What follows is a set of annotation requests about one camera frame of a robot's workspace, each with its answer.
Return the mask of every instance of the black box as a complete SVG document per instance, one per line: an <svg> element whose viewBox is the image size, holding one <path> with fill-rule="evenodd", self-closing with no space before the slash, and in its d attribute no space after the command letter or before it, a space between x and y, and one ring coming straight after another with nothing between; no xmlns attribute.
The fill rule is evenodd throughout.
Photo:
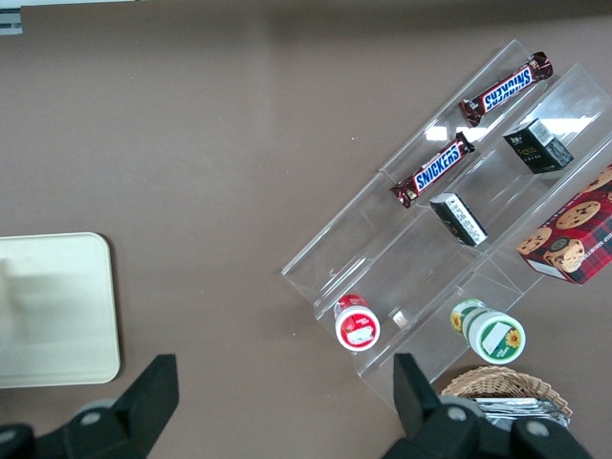
<svg viewBox="0 0 612 459"><path fill-rule="evenodd" d="M457 194L439 194L429 204L444 226L462 244L476 247L487 239L487 232Z"/></svg>
<svg viewBox="0 0 612 459"><path fill-rule="evenodd" d="M539 119L505 135L504 139L534 174L561 170L574 159Z"/></svg>

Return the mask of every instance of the product label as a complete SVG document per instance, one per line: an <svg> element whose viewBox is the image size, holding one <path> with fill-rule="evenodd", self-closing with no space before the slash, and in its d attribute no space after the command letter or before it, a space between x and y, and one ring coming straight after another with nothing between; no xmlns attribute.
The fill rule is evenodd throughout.
<svg viewBox="0 0 612 459"><path fill-rule="evenodd" d="M527 263L529 263L533 269L535 269L536 271L540 273L551 275L552 277L557 277L559 279L565 279L565 276L561 274L561 272L553 266L544 265L542 263L537 263L534 260L527 260Z"/></svg>
<svg viewBox="0 0 612 459"><path fill-rule="evenodd" d="M485 113L505 102L521 89L525 89L532 83L532 72L529 66L525 66L519 73L502 81L482 97Z"/></svg>
<svg viewBox="0 0 612 459"><path fill-rule="evenodd" d="M356 312L340 325L340 337L347 344L366 347L379 333L378 325L369 316Z"/></svg>
<svg viewBox="0 0 612 459"><path fill-rule="evenodd" d="M459 160L461 160L461 152L459 151L459 143L456 142L437 155L431 162L425 164L423 170L414 176L414 185L417 192L421 193Z"/></svg>
<svg viewBox="0 0 612 459"><path fill-rule="evenodd" d="M464 333L464 336L470 340L470 330L471 330L471 326L474 323L474 321L483 316L484 314L488 314L488 313L492 313L493 311L491 309L486 309L486 308L479 308L481 311L479 313L474 313L472 315L472 317L470 317L470 320L468 322L465 322L464 320L464 326L466 327L466 333Z"/></svg>
<svg viewBox="0 0 612 459"><path fill-rule="evenodd" d="M535 120L529 127L529 132L531 132L535 139L540 142L542 145L548 145L555 139L555 136L551 131L547 129L547 127L542 123L540 119Z"/></svg>
<svg viewBox="0 0 612 459"><path fill-rule="evenodd" d="M461 228L468 234L469 240L464 241L464 243L469 242L468 245L477 246L487 239L487 234L482 230L480 224L458 199L448 201L448 210L450 210Z"/></svg>
<svg viewBox="0 0 612 459"><path fill-rule="evenodd" d="M475 309L478 309L479 307L480 306L474 305L468 306L466 308L455 308L455 310L453 310L450 314L450 325L452 325L454 331L457 332L459 335L463 336L463 321L469 313L471 313Z"/></svg>
<svg viewBox="0 0 612 459"><path fill-rule="evenodd" d="M487 356L501 361L513 356L524 339L525 337L511 323L500 320L485 328L480 337L480 344Z"/></svg>

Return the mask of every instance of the jar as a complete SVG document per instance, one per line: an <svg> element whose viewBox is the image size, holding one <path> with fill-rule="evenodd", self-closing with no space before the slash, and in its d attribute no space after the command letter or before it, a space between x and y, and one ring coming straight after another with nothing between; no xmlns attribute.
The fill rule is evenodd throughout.
<svg viewBox="0 0 612 459"><path fill-rule="evenodd" d="M379 340L379 320L361 296L348 294L341 297L334 306L334 317L338 341L349 351L366 351Z"/></svg>
<svg viewBox="0 0 612 459"><path fill-rule="evenodd" d="M462 301L453 308L450 317L453 329L488 363L509 363L525 349L525 330L520 322L490 309L478 299Z"/></svg>

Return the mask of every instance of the packaged snack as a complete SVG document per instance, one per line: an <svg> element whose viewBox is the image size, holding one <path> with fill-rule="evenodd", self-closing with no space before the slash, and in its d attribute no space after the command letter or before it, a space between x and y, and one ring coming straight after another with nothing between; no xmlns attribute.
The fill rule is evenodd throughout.
<svg viewBox="0 0 612 459"><path fill-rule="evenodd" d="M536 271L583 284L612 260L612 164L516 248Z"/></svg>
<svg viewBox="0 0 612 459"><path fill-rule="evenodd" d="M410 177L393 186L391 191L405 208L409 208L412 201L472 151L474 146L468 142L463 132L458 132L454 141L445 146L428 163L419 167L419 170Z"/></svg>
<svg viewBox="0 0 612 459"><path fill-rule="evenodd" d="M459 102L461 111L472 127L480 124L482 117L498 107L514 94L553 75L551 65L545 53L531 55L520 69L486 90L472 100Z"/></svg>
<svg viewBox="0 0 612 459"><path fill-rule="evenodd" d="M349 351L370 349L381 335L381 325L367 302L359 295L348 294L334 306L338 341Z"/></svg>
<svg viewBox="0 0 612 459"><path fill-rule="evenodd" d="M466 299L457 304L450 313L450 324L488 363L510 363L525 349L525 330L520 322L490 309L479 299Z"/></svg>
<svg viewBox="0 0 612 459"><path fill-rule="evenodd" d="M487 232L456 193L442 193L429 201L445 227L459 242L476 247L487 239Z"/></svg>
<svg viewBox="0 0 612 459"><path fill-rule="evenodd" d="M561 170L574 160L565 145L542 124L540 119L531 121L511 134L506 134L504 139L534 174Z"/></svg>

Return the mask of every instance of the cookie box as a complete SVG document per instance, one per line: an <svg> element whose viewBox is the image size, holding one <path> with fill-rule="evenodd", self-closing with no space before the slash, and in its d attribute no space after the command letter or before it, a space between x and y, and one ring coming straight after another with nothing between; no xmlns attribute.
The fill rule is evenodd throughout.
<svg viewBox="0 0 612 459"><path fill-rule="evenodd" d="M583 284L612 260L612 164L519 244L536 271Z"/></svg>

